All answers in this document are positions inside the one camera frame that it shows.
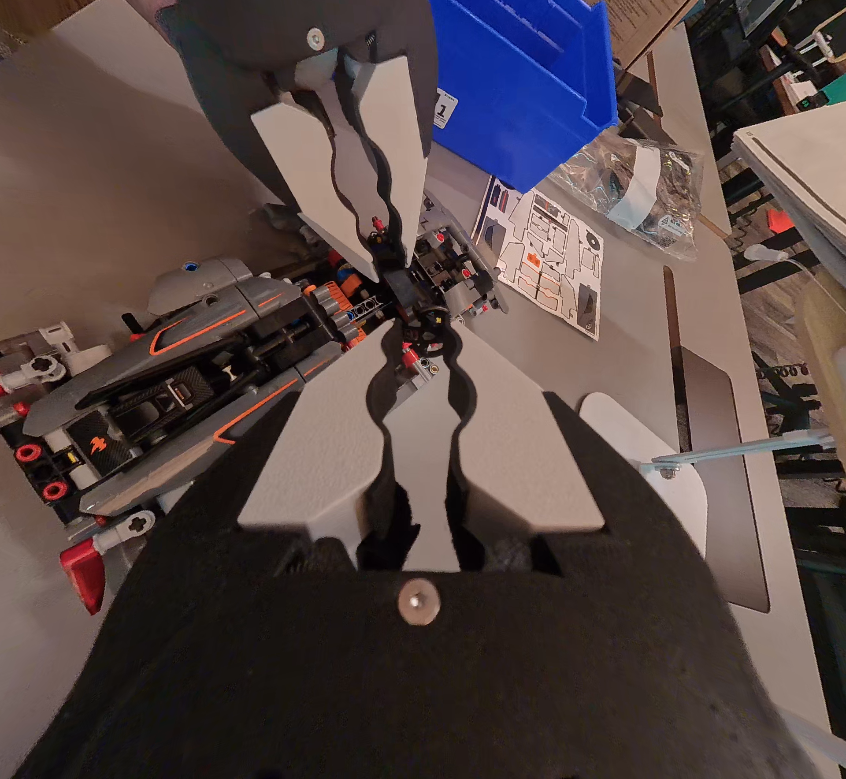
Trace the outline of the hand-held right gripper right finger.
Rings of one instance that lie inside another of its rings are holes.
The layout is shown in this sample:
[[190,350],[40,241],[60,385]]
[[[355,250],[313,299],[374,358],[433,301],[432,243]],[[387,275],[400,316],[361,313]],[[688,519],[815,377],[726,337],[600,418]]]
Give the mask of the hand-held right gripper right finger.
[[447,518],[461,571],[530,570],[534,541],[605,519],[541,386],[474,332],[447,338]]

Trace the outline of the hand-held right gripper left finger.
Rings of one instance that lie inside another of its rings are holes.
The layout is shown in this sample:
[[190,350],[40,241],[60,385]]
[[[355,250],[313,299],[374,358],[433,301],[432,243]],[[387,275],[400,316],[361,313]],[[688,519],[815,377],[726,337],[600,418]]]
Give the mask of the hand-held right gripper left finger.
[[307,381],[240,514],[248,530],[336,539],[358,567],[398,571],[418,535],[384,420],[404,330],[387,321]]

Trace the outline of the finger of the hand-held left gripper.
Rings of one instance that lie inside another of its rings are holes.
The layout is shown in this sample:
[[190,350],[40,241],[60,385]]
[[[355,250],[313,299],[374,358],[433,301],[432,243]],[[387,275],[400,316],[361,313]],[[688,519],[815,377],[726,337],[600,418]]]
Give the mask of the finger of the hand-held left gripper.
[[376,173],[334,90],[283,93],[250,117],[315,234],[366,279],[380,281],[368,215],[383,215]]
[[408,59],[400,55],[383,62],[359,62],[343,53],[338,63],[338,96],[373,158],[376,192],[386,209],[397,264],[408,267],[427,175]]

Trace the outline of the grey black lego car model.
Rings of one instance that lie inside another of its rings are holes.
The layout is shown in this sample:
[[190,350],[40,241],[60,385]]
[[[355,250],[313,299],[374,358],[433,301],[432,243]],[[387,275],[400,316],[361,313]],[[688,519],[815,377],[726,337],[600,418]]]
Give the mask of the grey black lego car model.
[[[270,410],[384,320],[447,308],[454,325],[508,311],[492,268],[453,215],[422,201],[408,272],[373,283],[310,227],[301,267],[251,272],[214,257],[160,276],[130,342],[82,350],[65,322],[2,340],[2,443],[69,542],[61,567],[100,611],[104,555],[149,533],[196,477]],[[437,371],[409,345],[397,383]]]

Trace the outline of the black lego steering wheel assembly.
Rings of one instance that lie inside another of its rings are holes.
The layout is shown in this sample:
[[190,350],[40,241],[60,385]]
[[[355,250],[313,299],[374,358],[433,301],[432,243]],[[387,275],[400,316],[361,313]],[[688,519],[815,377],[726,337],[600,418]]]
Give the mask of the black lego steering wheel assembly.
[[413,318],[403,320],[401,329],[404,345],[409,345],[419,359],[438,355],[450,358],[460,343],[447,308],[421,309]]

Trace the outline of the lego sticker sheet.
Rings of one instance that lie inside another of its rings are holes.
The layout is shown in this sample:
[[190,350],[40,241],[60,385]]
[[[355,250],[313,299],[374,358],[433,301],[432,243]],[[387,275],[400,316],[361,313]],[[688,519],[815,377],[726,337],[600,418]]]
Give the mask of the lego sticker sheet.
[[604,239],[563,203],[491,175],[471,238],[499,284],[599,340]]

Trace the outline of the clear bag of lego parts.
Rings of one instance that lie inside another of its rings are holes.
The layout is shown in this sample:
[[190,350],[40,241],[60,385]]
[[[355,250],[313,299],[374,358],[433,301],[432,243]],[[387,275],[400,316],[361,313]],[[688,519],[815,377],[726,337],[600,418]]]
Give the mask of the clear bag of lego parts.
[[605,130],[548,179],[582,205],[683,262],[696,259],[704,157]]

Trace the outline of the white stand with metal arms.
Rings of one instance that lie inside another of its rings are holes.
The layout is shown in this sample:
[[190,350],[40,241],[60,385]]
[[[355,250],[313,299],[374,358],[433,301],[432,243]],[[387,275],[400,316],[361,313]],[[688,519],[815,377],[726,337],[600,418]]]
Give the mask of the white stand with metal arms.
[[701,555],[706,553],[708,499],[696,464],[756,453],[811,446],[829,450],[836,446],[835,439],[825,429],[800,429],[732,446],[672,452],[670,445],[609,395],[588,394],[579,414],[658,493]]

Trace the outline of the blue storage bin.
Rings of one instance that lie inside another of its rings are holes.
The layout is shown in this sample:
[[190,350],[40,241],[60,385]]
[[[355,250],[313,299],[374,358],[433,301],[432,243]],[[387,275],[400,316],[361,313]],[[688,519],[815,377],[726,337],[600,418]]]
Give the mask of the blue storage bin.
[[443,148],[526,192],[617,124],[603,1],[429,2]]

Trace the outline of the open instruction booklet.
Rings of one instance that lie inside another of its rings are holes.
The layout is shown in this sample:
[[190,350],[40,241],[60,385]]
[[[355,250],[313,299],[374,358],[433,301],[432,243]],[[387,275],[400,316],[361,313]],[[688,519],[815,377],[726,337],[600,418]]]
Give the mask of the open instruction booklet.
[[736,130],[733,150],[844,287],[845,103]]

